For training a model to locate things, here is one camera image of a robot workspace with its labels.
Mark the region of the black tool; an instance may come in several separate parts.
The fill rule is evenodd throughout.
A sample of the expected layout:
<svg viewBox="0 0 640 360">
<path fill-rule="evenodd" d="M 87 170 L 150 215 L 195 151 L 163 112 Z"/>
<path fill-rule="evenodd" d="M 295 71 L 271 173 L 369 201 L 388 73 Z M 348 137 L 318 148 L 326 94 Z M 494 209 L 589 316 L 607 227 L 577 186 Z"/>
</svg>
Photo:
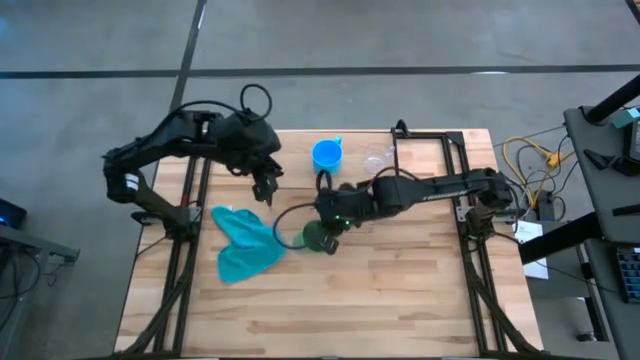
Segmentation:
<svg viewBox="0 0 640 360">
<path fill-rule="evenodd" d="M 585 149 L 583 153 L 598 170 L 613 169 L 625 176 L 640 176 L 640 161 L 629 156 L 608 156 L 591 149 Z"/>
</svg>

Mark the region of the black beam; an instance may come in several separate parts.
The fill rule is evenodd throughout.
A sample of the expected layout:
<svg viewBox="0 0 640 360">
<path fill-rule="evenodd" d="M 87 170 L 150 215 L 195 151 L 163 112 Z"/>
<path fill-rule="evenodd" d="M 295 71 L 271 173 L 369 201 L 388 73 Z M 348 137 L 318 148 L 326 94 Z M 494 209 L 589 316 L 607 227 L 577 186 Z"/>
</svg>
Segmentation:
<svg viewBox="0 0 640 360">
<path fill-rule="evenodd" d="M 621 88 L 589 109 L 584 117 L 592 125 L 600 125 L 615 111 L 640 96 L 640 74 L 635 76 Z"/>
<path fill-rule="evenodd" d="M 602 230 L 596 214 L 589 213 L 519 245 L 521 263 L 526 265 L 535 262 L 601 236 Z"/>
</svg>

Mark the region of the grey desk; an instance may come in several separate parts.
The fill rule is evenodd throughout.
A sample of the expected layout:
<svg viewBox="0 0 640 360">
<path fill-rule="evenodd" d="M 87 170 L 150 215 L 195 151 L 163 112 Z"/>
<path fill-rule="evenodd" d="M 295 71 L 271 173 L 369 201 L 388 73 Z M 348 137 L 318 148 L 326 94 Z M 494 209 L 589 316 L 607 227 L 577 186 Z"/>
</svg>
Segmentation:
<svg viewBox="0 0 640 360">
<path fill-rule="evenodd" d="M 0 360 L 13 360 L 32 298 L 57 281 L 57 272 L 73 266 L 78 248 L 0 225 Z"/>
</svg>

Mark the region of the white paper sheet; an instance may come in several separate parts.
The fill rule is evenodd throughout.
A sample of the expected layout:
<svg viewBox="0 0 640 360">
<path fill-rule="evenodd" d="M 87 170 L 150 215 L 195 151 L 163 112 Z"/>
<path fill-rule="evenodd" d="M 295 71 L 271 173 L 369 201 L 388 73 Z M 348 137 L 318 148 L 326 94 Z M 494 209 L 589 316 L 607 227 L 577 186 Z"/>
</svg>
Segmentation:
<svg viewBox="0 0 640 360">
<path fill-rule="evenodd" d="M 514 237 L 520 244 L 524 244 L 536 237 L 543 235 L 543 227 L 541 224 L 518 220 L 512 225 Z M 536 260 L 523 266 L 526 277 L 548 280 L 549 273 L 547 261 L 545 258 Z"/>
</svg>

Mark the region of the black power strip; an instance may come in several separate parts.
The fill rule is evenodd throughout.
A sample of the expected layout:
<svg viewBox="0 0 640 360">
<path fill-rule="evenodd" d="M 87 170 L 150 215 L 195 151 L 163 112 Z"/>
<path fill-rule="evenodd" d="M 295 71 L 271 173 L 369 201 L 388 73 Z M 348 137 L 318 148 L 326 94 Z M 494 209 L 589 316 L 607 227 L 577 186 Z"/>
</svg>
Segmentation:
<svg viewBox="0 0 640 360">
<path fill-rule="evenodd" d="M 551 191 L 544 191 L 539 195 L 536 214 L 539 221 L 555 220 L 554 200 Z"/>
</svg>

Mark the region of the dark device with blue light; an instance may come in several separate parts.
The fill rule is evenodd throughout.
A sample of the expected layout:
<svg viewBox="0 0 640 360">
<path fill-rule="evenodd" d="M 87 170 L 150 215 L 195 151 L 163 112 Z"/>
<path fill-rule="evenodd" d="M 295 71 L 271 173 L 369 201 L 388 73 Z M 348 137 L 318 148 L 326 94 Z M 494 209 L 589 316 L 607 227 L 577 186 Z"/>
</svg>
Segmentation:
<svg viewBox="0 0 640 360">
<path fill-rule="evenodd" d="M 19 229 L 26 215 L 27 211 L 24 208 L 0 198 L 0 225 Z"/>
</svg>

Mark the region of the clear plastic cup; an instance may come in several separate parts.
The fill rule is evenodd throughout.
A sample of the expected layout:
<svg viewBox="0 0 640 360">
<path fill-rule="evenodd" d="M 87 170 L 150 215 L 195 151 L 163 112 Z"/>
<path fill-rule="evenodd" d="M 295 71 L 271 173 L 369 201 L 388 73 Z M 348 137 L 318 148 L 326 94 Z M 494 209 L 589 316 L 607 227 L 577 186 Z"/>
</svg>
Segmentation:
<svg viewBox="0 0 640 360">
<path fill-rule="evenodd" d="M 395 147 L 390 144 L 374 143 L 367 147 L 363 161 L 364 169 L 376 174 L 391 164 Z"/>
</svg>

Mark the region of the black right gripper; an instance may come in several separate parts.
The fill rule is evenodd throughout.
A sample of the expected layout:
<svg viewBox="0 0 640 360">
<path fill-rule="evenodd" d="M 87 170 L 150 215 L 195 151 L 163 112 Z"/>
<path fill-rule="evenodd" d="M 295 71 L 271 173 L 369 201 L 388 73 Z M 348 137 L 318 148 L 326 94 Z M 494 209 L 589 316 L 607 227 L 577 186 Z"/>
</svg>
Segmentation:
<svg viewBox="0 0 640 360">
<path fill-rule="evenodd" d="M 362 226 L 368 206 L 368 194 L 356 190 L 321 190 L 315 199 L 315 210 L 320 216 L 330 211 L 350 220 L 351 227 Z M 328 255 L 334 255 L 339 246 L 338 236 L 325 233 L 319 240 L 321 249 Z"/>
</svg>

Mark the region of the green tumbler cup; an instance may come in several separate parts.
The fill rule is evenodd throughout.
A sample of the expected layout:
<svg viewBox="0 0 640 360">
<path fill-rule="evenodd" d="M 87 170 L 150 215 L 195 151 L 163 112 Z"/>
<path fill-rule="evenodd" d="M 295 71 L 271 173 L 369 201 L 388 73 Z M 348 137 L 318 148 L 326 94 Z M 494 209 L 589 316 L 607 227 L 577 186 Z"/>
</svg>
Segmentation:
<svg viewBox="0 0 640 360">
<path fill-rule="evenodd" d="M 294 236 L 293 245 L 314 252 L 328 253 L 331 242 L 329 233 L 323 227 L 322 222 L 314 220 L 307 222 L 303 229 Z"/>
</svg>

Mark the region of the blue mug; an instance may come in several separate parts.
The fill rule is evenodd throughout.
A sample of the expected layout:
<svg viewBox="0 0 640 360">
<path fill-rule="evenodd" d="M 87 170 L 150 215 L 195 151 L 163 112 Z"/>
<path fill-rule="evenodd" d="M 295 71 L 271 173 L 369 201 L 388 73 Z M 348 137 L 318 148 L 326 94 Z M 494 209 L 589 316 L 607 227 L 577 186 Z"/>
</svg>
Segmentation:
<svg viewBox="0 0 640 360">
<path fill-rule="evenodd" d="M 314 144 L 311 150 L 313 170 L 319 174 L 322 170 L 331 175 L 341 171 L 343 159 L 342 138 L 322 139 Z"/>
</svg>

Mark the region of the teal cloth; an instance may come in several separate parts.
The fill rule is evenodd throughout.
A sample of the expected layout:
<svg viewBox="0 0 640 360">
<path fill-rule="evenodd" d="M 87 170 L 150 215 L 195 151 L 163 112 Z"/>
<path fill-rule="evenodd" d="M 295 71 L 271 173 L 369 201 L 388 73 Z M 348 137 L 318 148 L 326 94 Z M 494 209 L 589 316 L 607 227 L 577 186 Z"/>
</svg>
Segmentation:
<svg viewBox="0 0 640 360">
<path fill-rule="evenodd" d="M 228 206 L 211 209 L 211 217 L 228 239 L 217 255 L 218 275 L 227 284 L 259 275 L 276 265 L 286 254 L 272 234 L 272 227 L 248 209 Z"/>
</svg>

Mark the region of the teal box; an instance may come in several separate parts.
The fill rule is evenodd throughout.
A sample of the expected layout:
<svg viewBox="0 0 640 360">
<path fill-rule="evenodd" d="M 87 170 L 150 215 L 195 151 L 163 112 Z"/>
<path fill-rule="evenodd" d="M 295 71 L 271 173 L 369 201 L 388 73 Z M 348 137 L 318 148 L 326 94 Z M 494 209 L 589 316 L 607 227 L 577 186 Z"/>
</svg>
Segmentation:
<svg viewBox="0 0 640 360">
<path fill-rule="evenodd" d="M 640 119 L 640 107 L 623 108 L 610 116 L 611 124 L 618 129 Z"/>
</svg>

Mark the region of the grey side table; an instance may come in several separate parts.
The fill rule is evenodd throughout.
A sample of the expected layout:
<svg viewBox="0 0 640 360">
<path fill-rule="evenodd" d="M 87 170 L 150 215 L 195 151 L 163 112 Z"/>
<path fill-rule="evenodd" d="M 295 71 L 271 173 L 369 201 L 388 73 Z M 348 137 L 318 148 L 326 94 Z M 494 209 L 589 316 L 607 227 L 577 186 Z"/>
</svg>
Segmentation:
<svg viewBox="0 0 640 360">
<path fill-rule="evenodd" d="M 616 208 L 640 204 L 640 176 L 629 177 L 610 168 L 598 170 L 584 154 L 592 150 L 621 155 L 624 131 L 611 125 L 592 125 L 578 108 L 565 110 L 563 116 L 604 236 L 611 242 L 640 243 L 640 214 L 613 214 Z"/>
<path fill-rule="evenodd" d="M 584 243 L 620 360 L 640 360 L 640 304 L 623 301 L 621 276 L 614 267 L 614 246 L 589 239 Z"/>
</svg>

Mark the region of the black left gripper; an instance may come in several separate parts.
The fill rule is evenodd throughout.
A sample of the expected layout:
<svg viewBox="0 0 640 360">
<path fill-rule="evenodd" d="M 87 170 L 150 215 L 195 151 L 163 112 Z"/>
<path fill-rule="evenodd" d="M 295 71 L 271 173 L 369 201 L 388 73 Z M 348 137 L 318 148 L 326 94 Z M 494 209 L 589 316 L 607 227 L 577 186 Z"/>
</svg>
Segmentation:
<svg viewBox="0 0 640 360">
<path fill-rule="evenodd" d="M 270 156 L 259 158 L 250 165 L 250 172 L 254 179 L 252 190 L 257 201 L 266 203 L 269 207 L 273 203 L 273 195 L 278 189 L 277 178 L 284 175 L 282 167 Z"/>
</svg>

